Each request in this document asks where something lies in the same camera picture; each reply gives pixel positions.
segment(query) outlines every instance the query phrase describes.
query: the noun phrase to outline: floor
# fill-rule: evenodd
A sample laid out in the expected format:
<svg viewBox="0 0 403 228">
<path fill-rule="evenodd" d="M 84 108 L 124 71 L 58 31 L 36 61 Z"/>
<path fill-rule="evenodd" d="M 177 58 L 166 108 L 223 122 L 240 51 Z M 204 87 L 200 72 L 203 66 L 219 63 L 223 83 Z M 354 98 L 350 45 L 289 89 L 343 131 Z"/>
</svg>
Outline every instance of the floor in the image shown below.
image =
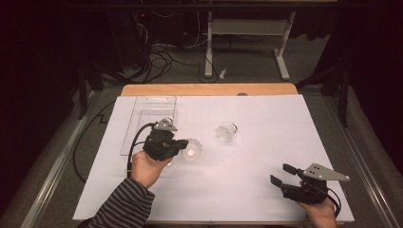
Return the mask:
<svg viewBox="0 0 403 228">
<path fill-rule="evenodd" d="M 304 36 L 289 40 L 284 59 L 291 76 L 290 83 L 297 83 L 312 75 L 326 42 L 326 38 L 309 41 Z M 158 75 L 167 59 L 177 62 L 169 62 L 172 63 L 170 69 L 165 68 L 165 74 L 151 83 L 212 83 L 216 80 L 216 83 L 282 83 L 272 52 L 278 44 L 278 37 L 235 37 L 231 42 L 226 38 L 215 38 L 213 66 L 218 73 L 217 77 L 211 79 L 205 79 L 202 75 L 204 47 L 154 47 L 151 56 L 155 60 L 152 76 Z M 222 79 L 218 76 L 224 69 L 226 72 Z M 135 71 L 128 67 L 125 75 Z M 107 75 L 104 75 L 104 83 L 102 92 L 88 93 L 90 106 L 81 121 L 77 120 L 80 108 L 76 105 L 60 126 L 1 218 L 0 227 L 78 225 L 79 222 L 71 218 L 84 183 L 75 169 L 86 179 L 106 130 L 113 101 L 123 87 Z M 354 91 L 350 88 L 347 110 L 349 127 L 343 127 L 336 116 L 337 96 L 322 97 L 319 89 L 320 85 L 308 85 L 298 92 L 304 96 L 334 169 L 348 174 L 354 180 L 341 185 L 355 222 L 340 227 L 399 227 L 403 224 L 402 218 L 397 217 L 403 214 L 403 179 L 362 113 Z M 72 99 L 77 102 L 78 94 Z M 41 189 L 48 193 L 46 198 L 38 194 Z"/>
</svg>

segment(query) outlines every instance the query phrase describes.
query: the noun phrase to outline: gray floor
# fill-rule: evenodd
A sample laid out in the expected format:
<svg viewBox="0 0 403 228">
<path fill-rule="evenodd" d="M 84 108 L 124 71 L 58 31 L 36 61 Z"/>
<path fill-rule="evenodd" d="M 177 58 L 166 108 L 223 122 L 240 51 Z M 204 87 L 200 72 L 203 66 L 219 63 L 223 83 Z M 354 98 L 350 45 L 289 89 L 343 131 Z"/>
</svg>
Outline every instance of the gray floor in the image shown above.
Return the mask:
<svg viewBox="0 0 403 228">
<path fill-rule="evenodd" d="M 229 47 L 226 40 L 215 39 L 214 68 L 219 74 L 226 68 L 224 79 L 218 79 L 217 83 L 281 83 L 282 80 L 272 52 L 273 48 L 278 46 L 278 42 L 277 37 L 267 37 L 260 42 L 234 40 L 231 47 L 226 49 Z M 308 41 L 305 37 L 291 39 L 288 42 L 284 59 L 291 76 L 291 83 L 296 83 L 312 75 L 326 42 L 327 39 Z M 163 47 L 155 47 L 154 50 L 163 50 Z M 169 53 L 177 61 L 189 65 L 200 64 L 200 70 L 197 66 L 173 63 L 171 69 L 164 76 L 153 81 L 153 84 L 201 82 L 204 72 L 205 49 L 203 47 L 185 49 L 170 47 Z M 163 62 L 157 60 L 154 64 L 162 65 Z M 301 89 L 299 93 L 304 95 L 334 169 L 348 174 L 353 180 L 341 184 L 348 197 L 347 200 L 355 216 L 355 222 L 342 227 L 398 227 L 398 224 L 403 224 L 403 220 L 399 216 L 403 214 L 402 176 L 396 171 L 371 129 L 371 125 L 363 115 L 353 90 L 349 91 L 347 110 L 349 127 L 344 128 L 340 126 L 336 117 L 336 96 L 322 97 L 318 89 L 317 85 L 309 85 Z M 86 124 L 89 124 L 102 108 L 113 102 L 121 90 L 122 85 L 118 83 L 106 83 L 105 90 L 93 96 L 97 99 L 91 100 L 93 107 L 87 113 Z M 102 112 L 104 121 L 107 121 L 112 108 L 113 105 Z M 49 171 L 65 149 L 75 127 L 80 123 L 77 121 L 78 112 L 79 108 L 76 105 L 71 115 L 48 143 L 13 199 L 8 211 L 1 218 L 0 227 L 21 227 Z M 101 117 L 97 117 L 89 126 L 76 149 L 77 167 L 85 178 L 106 130 L 106 123 L 100 122 L 100 120 Z M 50 201 L 43 204 L 43 214 L 37 215 L 39 219 L 33 226 L 77 226 L 78 222 L 71 218 L 84 184 L 74 172 L 71 156 L 68 157 L 68 160 L 60 181 L 57 182 L 54 192 L 51 192 Z"/>
</svg>

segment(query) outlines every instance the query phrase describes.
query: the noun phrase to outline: dark background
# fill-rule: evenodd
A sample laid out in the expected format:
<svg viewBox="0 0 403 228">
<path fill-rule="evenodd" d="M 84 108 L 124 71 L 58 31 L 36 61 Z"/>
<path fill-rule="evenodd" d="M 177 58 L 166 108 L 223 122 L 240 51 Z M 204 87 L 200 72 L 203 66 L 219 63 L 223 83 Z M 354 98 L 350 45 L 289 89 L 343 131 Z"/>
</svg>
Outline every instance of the dark background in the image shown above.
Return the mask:
<svg viewBox="0 0 403 228">
<path fill-rule="evenodd" d="M 79 62 L 83 56 L 120 71 L 126 49 L 136 41 L 120 39 L 117 32 L 136 37 L 128 13 L 61 14 L 55 3 L 2 1 L 1 23 L 1 174 L 3 214 L 14 193 L 74 103 Z M 402 171 L 403 45 L 401 0 L 375 1 L 366 10 L 302 11 L 297 13 L 292 37 L 310 39 L 332 33 L 317 71 L 347 58 L 350 80 L 375 134 Z M 240 13 L 239 17 L 266 18 Z M 222 17 L 234 14 L 222 14 Z M 201 13 L 205 29 L 206 14 Z M 196 36 L 194 13 L 148 21 L 159 39 L 180 46 L 184 31 Z"/>
</svg>

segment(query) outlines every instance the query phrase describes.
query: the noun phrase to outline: white paper sheet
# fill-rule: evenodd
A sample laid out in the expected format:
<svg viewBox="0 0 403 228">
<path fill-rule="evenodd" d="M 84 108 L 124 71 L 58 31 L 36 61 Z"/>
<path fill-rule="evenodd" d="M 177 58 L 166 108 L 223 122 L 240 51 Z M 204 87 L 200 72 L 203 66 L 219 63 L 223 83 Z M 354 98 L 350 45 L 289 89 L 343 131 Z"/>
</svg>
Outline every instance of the white paper sheet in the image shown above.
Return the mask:
<svg viewBox="0 0 403 228">
<path fill-rule="evenodd" d="M 120 152 L 134 103 L 135 97 L 118 98 L 74 219 L 93 217 L 125 178 L 127 156 Z M 203 151 L 195 161 L 179 154 L 164 169 L 150 188 L 156 195 L 150 221 L 307 220 L 270 182 L 274 175 L 298 185 L 300 179 L 283 171 L 283 163 L 332 168 L 302 96 L 177 97 L 176 109 L 175 139 L 196 139 Z M 232 142 L 215 135 L 225 124 L 239 127 Z M 328 186 L 343 205 L 337 219 L 353 221 L 339 183 Z"/>
</svg>

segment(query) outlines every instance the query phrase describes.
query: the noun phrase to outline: striped shirt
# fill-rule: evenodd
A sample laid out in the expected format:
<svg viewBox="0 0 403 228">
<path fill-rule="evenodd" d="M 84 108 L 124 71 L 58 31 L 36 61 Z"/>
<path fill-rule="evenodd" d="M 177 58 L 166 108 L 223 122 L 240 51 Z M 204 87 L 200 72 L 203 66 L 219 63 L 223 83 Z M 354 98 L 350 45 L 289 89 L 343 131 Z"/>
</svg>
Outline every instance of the striped shirt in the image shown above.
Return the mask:
<svg viewBox="0 0 403 228">
<path fill-rule="evenodd" d="M 98 210 L 88 228 L 143 227 L 155 195 L 126 178 Z"/>
</svg>

